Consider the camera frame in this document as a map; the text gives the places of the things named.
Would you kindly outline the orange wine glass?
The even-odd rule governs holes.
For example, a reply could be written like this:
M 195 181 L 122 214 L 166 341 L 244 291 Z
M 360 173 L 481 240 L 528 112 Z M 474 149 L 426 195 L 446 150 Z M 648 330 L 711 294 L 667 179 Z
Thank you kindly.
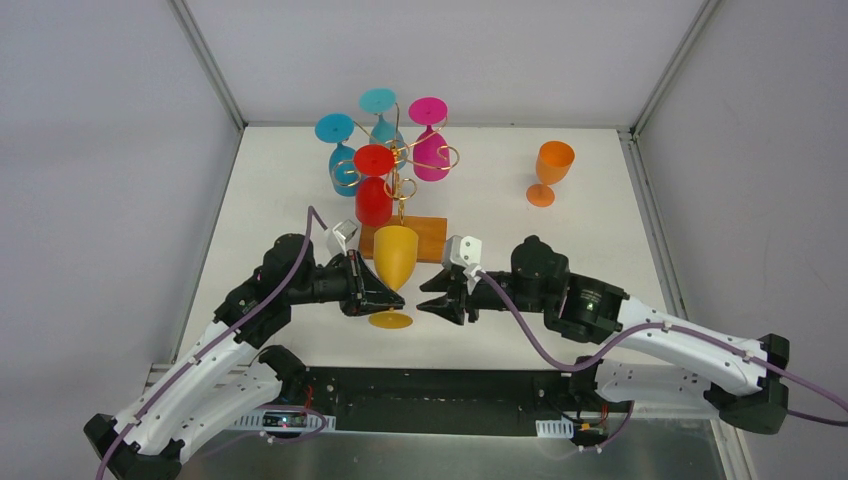
M 565 178 L 575 158 L 575 151 L 568 143 L 548 141 L 542 144 L 535 164 L 537 182 L 526 190 L 527 201 L 540 208 L 551 206 L 556 199 L 553 186 Z

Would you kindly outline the red wine glass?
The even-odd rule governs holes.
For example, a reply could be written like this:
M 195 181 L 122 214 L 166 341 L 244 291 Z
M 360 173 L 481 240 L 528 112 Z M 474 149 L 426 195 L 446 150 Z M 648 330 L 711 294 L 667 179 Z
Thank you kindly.
M 395 166 L 394 156 L 383 145 L 369 144 L 355 152 L 353 162 L 362 175 L 355 196 L 357 219 L 363 225 L 380 227 L 392 216 L 393 200 L 385 177 Z

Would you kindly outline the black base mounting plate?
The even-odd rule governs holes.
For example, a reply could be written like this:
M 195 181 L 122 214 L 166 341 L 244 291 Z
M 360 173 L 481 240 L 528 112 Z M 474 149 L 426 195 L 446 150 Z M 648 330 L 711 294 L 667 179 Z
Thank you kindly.
M 505 437 L 534 436 L 564 413 L 628 409 L 554 370 L 311 367 L 273 402 L 332 416 L 337 431 Z

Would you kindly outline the magenta wine glass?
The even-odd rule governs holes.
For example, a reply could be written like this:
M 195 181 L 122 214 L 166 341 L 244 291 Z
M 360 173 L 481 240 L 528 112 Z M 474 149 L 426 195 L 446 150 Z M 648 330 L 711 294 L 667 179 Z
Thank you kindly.
M 447 104 L 438 97 L 422 97 L 409 107 L 412 122 L 425 127 L 412 148 L 413 170 L 422 181 L 438 182 L 444 179 L 451 165 L 447 141 L 436 131 L 448 117 Z

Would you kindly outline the right controller board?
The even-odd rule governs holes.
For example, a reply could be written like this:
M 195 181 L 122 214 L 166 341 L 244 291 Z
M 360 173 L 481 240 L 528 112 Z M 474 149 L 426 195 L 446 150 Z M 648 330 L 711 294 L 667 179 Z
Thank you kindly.
M 608 431 L 603 427 L 581 424 L 575 428 L 572 442 L 577 446 L 591 447 L 605 442 L 608 437 Z

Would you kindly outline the teal wine glass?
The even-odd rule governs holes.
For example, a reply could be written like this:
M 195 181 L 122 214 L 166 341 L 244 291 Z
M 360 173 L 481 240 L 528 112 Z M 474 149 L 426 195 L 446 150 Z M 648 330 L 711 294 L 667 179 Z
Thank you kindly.
M 398 150 L 405 146 L 396 122 L 386 118 L 386 114 L 396 107 L 396 100 L 396 93 L 383 87 L 369 89 L 360 96 L 360 109 L 376 117 L 375 125 L 368 132 L 370 144 L 382 144 Z

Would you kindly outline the controller board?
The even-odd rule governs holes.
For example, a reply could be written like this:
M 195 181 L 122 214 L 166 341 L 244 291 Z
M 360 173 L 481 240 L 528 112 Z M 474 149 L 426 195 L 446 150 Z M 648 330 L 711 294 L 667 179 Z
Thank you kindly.
M 266 429 L 303 429 L 308 426 L 308 415 L 298 411 L 266 411 L 262 426 Z
M 608 431 L 603 427 L 581 424 L 575 428 L 572 442 L 577 446 L 591 447 L 605 442 L 608 437 Z

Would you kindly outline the yellow wine glass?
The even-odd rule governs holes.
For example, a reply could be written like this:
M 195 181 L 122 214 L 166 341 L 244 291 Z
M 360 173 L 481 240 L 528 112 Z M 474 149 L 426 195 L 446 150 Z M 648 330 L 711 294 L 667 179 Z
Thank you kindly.
M 373 260 L 381 281 L 394 291 L 399 291 L 411 277 L 418 255 L 418 234 L 403 225 L 384 226 L 376 231 L 373 243 Z M 413 318 L 402 312 L 402 307 L 373 314 L 369 323 L 382 329 L 404 329 L 413 324 Z

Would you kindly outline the blue wine glass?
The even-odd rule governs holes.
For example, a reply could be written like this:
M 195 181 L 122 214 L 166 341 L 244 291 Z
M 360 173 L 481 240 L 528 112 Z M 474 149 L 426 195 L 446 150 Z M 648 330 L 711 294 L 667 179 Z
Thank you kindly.
M 318 140 L 335 146 L 329 156 L 328 174 L 335 192 L 348 198 L 356 195 L 361 179 L 353 163 L 356 150 L 346 144 L 354 129 L 353 119 L 344 113 L 325 115 L 314 127 Z

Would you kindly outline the wooden rack base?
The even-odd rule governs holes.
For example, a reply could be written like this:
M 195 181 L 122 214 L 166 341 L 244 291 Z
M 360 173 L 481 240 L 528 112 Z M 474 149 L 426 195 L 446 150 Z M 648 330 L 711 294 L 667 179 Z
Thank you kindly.
M 417 261 L 419 263 L 439 264 L 442 259 L 444 244 L 447 240 L 448 220 L 443 217 L 406 216 L 401 223 L 397 215 L 393 215 L 385 226 L 405 225 L 419 237 Z M 374 236 L 378 227 L 364 226 L 361 228 L 358 250 L 367 259 L 373 258 Z

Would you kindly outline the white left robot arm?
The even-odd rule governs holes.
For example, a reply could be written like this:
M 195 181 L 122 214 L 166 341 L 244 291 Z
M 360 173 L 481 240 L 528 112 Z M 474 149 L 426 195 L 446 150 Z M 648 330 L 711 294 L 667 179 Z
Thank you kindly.
M 84 433 L 100 458 L 96 478 L 174 479 L 209 440 L 255 408 L 297 402 L 306 367 L 268 340 L 297 305 L 336 302 L 348 317 L 401 309 L 405 301 L 359 252 L 314 261 L 303 234 L 279 237 L 260 266 L 215 310 L 195 345 L 149 390 L 115 415 L 96 414 Z

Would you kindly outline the left controller board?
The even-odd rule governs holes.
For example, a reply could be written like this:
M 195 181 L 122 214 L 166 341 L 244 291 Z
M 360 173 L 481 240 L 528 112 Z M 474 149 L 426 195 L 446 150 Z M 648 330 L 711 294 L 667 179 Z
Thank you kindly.
M 266 411 L 262 426 L 266 429 L 303 429 L 308 426 L 308 415 L 298 411 Z

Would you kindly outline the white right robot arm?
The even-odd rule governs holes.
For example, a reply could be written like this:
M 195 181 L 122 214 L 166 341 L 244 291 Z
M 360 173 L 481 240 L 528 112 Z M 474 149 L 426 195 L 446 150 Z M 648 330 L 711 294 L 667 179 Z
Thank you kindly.
M 714 412 L 755 434 L 774 435 L 782 427 L 788 388 L 778 372 L 788 363 L 785 338 L 734 337 L 664 313 L 620 287 L 571 272 L 568 258 L 536 235 L 513 249 L 506 271 L 485 270 L 481 252 L 474 237 L 450 238 L 441 271 L 420 287 L 437 296 L 418 310 L 456 325 L 477 321 L 484 310 L 539 314 L 545 328 L 564 339 L 599 346 L 596 354 L 565 364 L 519 322 L 534 350 L 568 374 L 576 407 L 671 404 Z

